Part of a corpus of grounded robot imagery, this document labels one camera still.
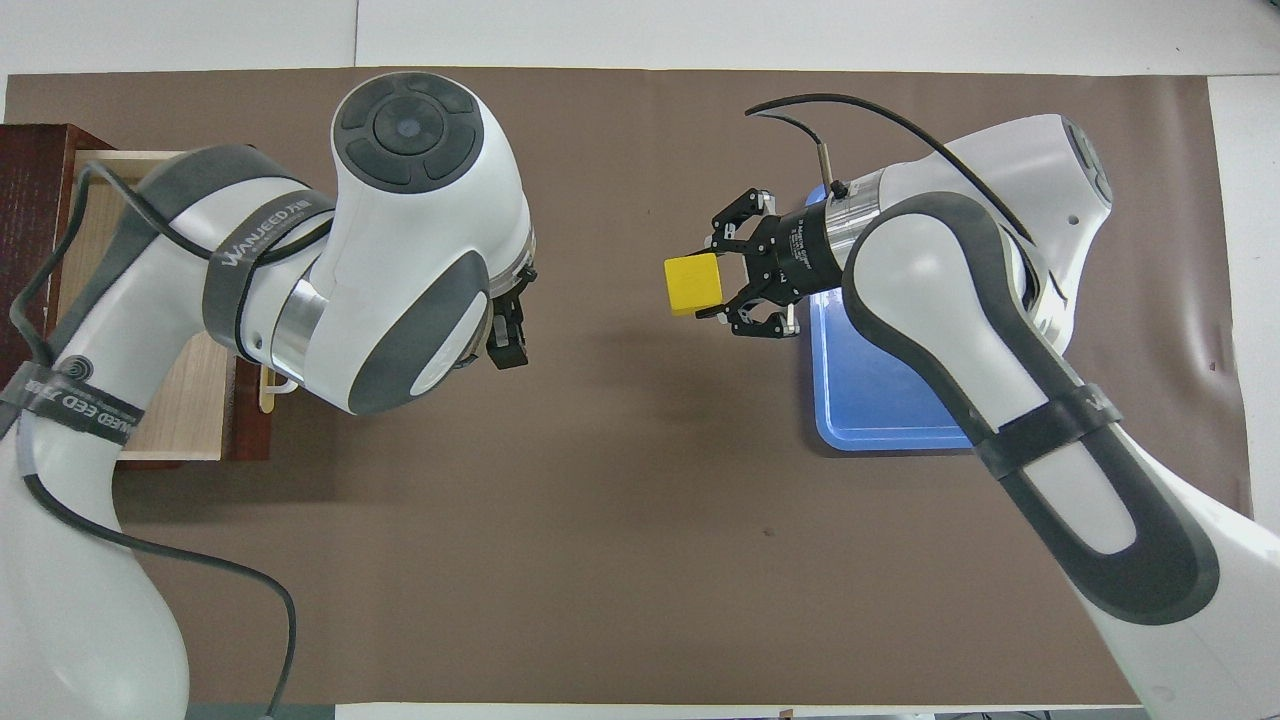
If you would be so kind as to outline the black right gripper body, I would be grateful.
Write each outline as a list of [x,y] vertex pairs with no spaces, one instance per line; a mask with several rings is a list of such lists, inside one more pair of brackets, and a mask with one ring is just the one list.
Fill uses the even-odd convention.
[[771,302],[795,304],[841,284],[844,269],[831,247],[826,213],[824,204],[813,204],[762,222],[772,256],[763,296]]

